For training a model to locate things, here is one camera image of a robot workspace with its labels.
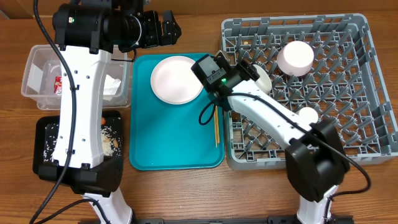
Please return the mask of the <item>white napkin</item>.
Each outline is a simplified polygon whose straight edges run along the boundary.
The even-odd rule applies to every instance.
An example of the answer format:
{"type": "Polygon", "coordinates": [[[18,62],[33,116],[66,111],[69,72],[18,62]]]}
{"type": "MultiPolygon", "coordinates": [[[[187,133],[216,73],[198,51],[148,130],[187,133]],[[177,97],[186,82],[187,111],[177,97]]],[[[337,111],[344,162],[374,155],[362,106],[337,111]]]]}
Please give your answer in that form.
{"type": "Polygon", "coordinates": [[[103,99],[106,101],[110,101],[112,98],[114,98],[120,85],[120,79],[113,78],[107,74],[104,81],[103,99]]]}

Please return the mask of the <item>red snack wrapper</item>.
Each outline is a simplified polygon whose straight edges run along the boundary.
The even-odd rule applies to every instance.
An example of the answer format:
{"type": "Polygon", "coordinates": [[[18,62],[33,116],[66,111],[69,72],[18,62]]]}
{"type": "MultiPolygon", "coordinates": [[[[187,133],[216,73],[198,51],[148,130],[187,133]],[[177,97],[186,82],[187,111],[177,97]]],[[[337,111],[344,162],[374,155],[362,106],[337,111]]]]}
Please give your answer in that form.
{"type": "Polygon", "coordinates": [[[62,76],[56,76],[55,77],[54,93],[56,95],[61,95],[62,94],[62,76]]]}

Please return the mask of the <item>white cup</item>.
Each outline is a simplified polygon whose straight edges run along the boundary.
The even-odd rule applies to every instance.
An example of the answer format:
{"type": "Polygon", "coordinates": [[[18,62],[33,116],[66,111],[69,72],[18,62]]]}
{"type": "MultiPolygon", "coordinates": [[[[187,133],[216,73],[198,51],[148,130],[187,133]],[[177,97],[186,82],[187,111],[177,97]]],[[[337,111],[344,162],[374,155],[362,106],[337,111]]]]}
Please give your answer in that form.
{"type": "Polygon", "coordinates": [[[297,114],[307,120],[309,123],[317,123],[318,122],[318,113],[315,109],[311,107],[303,107],[297,111],[297,114]]]}

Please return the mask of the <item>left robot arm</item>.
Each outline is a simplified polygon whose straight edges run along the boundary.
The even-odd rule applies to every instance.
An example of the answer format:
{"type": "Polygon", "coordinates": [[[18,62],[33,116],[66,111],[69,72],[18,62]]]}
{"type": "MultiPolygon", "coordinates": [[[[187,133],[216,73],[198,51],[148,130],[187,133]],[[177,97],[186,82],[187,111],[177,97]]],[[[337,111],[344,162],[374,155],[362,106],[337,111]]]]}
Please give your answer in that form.
{"type": "Polygon", "coordinates": [[[119,187],[123,159],[105,156],[101,143],[106,66],[114,49],[175,44],[181,28],[172,11],[145,11],[144,1],[71,1],[59,7],[52,25],[48,42],[62,64],[60,119],[52,162],[36,174],[81,195],[101,223],[135,223],[119,187]]]}

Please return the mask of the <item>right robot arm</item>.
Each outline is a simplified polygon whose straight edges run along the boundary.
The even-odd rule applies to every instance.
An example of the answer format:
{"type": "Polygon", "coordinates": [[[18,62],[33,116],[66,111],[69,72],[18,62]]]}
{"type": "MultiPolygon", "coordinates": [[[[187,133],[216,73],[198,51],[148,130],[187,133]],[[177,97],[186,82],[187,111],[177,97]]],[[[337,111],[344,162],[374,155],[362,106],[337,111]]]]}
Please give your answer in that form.
{"type": "Polygon", "coordinates": [[[349,171],[336,128],[329,121],[307,121],[270,97],[262,83],[267,75],[256,64],[242,60],[233,67],[222,51],[211,62],[216,104],[253,121],[283,149],[288,180],[300,195],[294,222],[336,221],[331,203],[349,171]]]}

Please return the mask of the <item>food scraps pile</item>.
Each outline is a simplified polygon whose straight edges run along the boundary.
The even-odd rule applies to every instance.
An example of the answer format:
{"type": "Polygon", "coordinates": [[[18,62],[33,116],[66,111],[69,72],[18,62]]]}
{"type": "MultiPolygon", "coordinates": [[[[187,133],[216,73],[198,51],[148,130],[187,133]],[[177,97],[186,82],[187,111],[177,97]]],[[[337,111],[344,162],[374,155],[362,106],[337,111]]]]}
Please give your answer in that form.
{"type": "MultiPolygon", "coordinates": [[[[45,127],[45,142],[43,150],[43,162],[53,162],[53,152],[57,143],[58,123],[48,124],[45,127]]],[[[105,156],[118,157],[122,156],[122,138],[112,129],[111,126],[101,127],[101,142],[105,156]]]]}

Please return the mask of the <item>green-rimmed white bowl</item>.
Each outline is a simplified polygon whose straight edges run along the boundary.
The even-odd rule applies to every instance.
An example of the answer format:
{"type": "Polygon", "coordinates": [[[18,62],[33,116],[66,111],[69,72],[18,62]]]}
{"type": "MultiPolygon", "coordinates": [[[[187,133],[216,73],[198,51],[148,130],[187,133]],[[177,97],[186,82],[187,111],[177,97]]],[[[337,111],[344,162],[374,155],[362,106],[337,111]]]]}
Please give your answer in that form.
{"type": "Polygon", "coordinates": [[[267,72],[261,66],[253,64],[253,67],[259,74],[259,78],[255,81],[255,84],[261,91],[268,95],[272,90],[271,79],[269,78],[267,72]]]}

